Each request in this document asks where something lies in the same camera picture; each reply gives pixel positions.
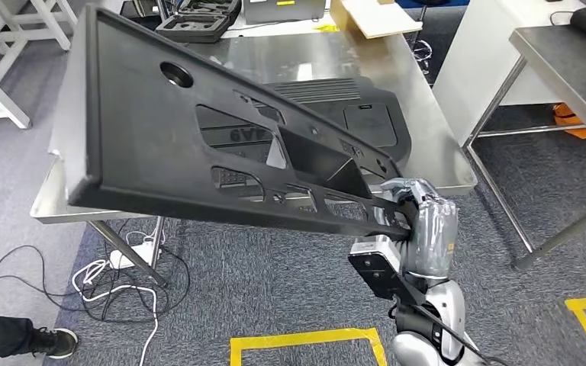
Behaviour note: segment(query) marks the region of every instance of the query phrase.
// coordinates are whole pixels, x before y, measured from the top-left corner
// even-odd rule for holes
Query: black shoe
[[[67,358],[77,348],[77,335],[68,329],[48,330],[39,328],[33,330],[31,350],[35,353],[45,353],[55,359]]]

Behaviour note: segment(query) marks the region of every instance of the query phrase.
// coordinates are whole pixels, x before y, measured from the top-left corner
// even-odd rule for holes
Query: black bracket
[[[93,5],[86,6],[73,38],[56,110],[53,139],[71,205],[319,233],[409,236],[396,220],[389,226],[375,219],[378,209],[386,217],[403,210],[374,196],[363,178],[364,171],[384,180],[400,176],[383,151]],[[267,144],[267,156],[248,159],[233,151],[233,143],[215,144],[215,126],[233,124],[233,143]],[[304,196],[310,206],[300,209],[293,203]],[[332,205],[337,201],[351,202],[360,213],[345,215]]]

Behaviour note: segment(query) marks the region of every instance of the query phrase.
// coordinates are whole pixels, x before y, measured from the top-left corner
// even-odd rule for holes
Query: door panel hole
[[[367,182],[367,185],[380,185],[385,181],[385,178],[383,178],[380,174],[376,174],[367,168],[363,168],[362,166],[360,167],[360,172],[363,179],[365,179],[365,182]]]
[[[305,136],[279,128],[288,163],[310,183],[357,197],[371,198],[356,161],[348,155]]]
[[[180,86],[181,88],[191,88],[194,85],[194,79],[189,72],[174,63],[161,63],[160,71],[167,81],[173,85]]]
[[[387,168],[385,168],[385,165],[383,165],[383,163],[382,163],[380,160],[376,159],[376,162],[378,163],[378,167],[379,167],[379,168],[380,168],[380,169],[381,169],[381,170],[382,170],[384,173],[387,173],[387,172],[388,172],[388,169],[387,169]]]
[[[264,201],[264,188],[252,175],[218,166],[211,172],[214,187],[220,193],[245,201]]]
[[[255,98],[251,98],[248,95],[241,94],[238,91],[235,91],[235,93],[239,95],[239,99],[241,99],[241,101],[252,105],[262,116],[277,122],[278,124],[286,124],[286,122],[284,122],[284,117],[282,117],[282,113],[279,111],[279,109],[271,107],[263,101],[258,101]]]
[[[286,168],[284,150],[270,130],[204,105],[196,106],[196,118],[209,147],[274,168]]]
[[[324,198],[324,203],[327,204],[329,211],[335,216],[344,219],[367,221],[367,211],[365,211],[365,207],[360,202],[327,194]]]
[[[275,196],[283,198],[281,203],[285,204],[286,207],[317,212],[311,191],[307,188],[298,187],[297,185],[286,185],[286,192],[276,194]]]

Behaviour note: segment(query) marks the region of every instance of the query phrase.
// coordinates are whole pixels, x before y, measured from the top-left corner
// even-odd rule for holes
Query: mounting hole
[[[190,88],[194,85],[194,79],[185,71],[181,66],[177,66],[173,63],[161,63],[160,71],[167,78],[168,82],[173,85],[180,86],[181,88]]]
[[[387,169],[387,168],[385,168],[385,165],[383,165],[383,163],[382,163],[380,160],[376,159],[376,162],[378,163],[378,167],[379,167],[379,168],[380,168],[380,169],[381,169],[381,170],[382,170],[384,173],[387,173],[387,172],[388,172],[388,169]]]

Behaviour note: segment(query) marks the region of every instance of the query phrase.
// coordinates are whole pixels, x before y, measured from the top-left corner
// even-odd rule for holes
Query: black tool case
[[[156,32],[179,43],[214,43],[240,11],[241,0],[185,0]]]

